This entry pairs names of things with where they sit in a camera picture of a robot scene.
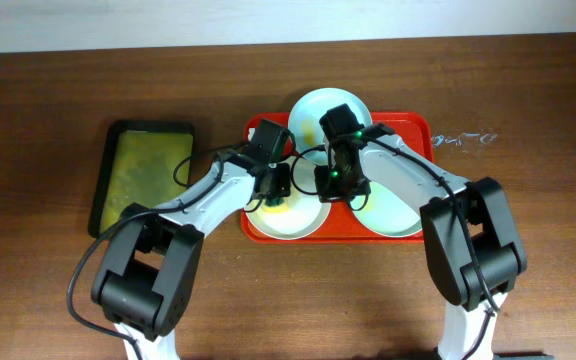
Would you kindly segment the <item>light blue plate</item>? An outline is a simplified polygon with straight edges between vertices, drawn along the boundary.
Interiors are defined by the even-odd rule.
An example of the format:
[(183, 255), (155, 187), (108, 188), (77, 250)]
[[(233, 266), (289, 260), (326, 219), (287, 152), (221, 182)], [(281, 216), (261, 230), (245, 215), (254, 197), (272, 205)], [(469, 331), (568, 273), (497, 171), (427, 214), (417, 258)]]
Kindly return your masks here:
[(293, 106), (288, 129), (302, 153), (373, 124), (367, 106), (353, 93), (339, 88), (320, 88), (300, 98)]

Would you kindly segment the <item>white plate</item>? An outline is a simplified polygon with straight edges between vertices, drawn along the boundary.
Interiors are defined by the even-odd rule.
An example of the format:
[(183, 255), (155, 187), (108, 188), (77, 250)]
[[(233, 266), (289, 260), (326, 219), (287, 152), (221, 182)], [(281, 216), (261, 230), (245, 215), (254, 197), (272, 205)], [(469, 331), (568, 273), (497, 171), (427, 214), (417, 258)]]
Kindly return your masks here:
[(251, 210), (259, 203), (254, 200), (246, 207), (250, 213), (244, 216), (252, 227), (266, 237), (278, 240), (296, 240), (305, 238), (318, 230), (326, 221), (331, 205), (322, 203), (317, 195), (310, 195), (316, 190), (314, 180), (315, 165), (306, 160), (299, 160), (294, 167), (293, 179), (301, 188), (299, 191), (288, 175), (290, 194), (282, 197), (279, 205), (262, 205), (254, 212)]

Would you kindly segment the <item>green and yellow sponge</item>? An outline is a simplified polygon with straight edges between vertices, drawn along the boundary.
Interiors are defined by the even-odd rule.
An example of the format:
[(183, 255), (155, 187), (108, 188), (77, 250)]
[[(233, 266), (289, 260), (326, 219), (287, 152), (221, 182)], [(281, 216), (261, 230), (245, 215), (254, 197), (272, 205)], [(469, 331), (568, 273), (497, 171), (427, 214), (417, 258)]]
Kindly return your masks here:
[(264, 205), (266, 207), (278, 207), (283, 203), (284, 203), (283, 197), (270, 197), (265, 199)]

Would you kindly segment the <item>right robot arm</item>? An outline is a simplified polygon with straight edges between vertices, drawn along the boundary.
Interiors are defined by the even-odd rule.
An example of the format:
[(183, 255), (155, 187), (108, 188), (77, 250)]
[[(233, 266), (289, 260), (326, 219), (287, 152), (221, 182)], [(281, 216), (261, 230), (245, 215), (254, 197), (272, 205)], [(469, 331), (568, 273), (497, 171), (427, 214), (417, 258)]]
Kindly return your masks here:
[(364, 126), (346, 104), (319, 120), (327, 162), (314, 170), (323, 202), (371, 199), (377, 183), (420, 217), (427, 267), (446, 301), (438, 359), (491, 359), (496, 317), (527, 256), (501, 185), (447, 172), (394, 129)]

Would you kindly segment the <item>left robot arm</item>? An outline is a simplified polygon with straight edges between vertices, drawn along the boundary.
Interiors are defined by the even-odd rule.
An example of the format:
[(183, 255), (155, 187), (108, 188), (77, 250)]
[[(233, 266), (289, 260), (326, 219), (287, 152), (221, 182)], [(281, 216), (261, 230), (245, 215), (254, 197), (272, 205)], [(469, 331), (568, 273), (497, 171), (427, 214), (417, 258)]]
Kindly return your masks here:
[(99, 235), (108, 247), (91, 298), (131, 359), (174, 359), (173, 331), (187, 308), (204, 240), (250, 203), (290, 193), (284, 126), (262, 120), (252, 138), (215, 152), (207, 174), (173, 200), (133, 203)]

